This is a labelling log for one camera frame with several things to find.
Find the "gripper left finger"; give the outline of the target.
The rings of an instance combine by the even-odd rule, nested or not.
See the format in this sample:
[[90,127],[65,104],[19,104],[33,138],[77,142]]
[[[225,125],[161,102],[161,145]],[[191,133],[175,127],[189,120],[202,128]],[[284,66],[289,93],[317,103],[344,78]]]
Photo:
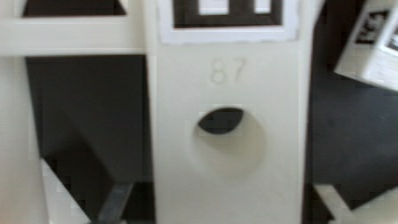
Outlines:
[[118,224],[122,212],[129,200],[132,183],[116,183],[111,186],[111,190],[106,196],[106,200],[101,206],[97,218],[88,224]]

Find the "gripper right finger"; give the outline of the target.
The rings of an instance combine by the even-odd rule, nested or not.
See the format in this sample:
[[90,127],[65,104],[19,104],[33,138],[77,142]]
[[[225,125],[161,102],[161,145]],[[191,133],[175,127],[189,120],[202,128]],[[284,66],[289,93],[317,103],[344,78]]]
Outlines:
[[314,184],[312,187],[333,217],[328,224],[369,224],[353,214],[335,187],[330,184]]

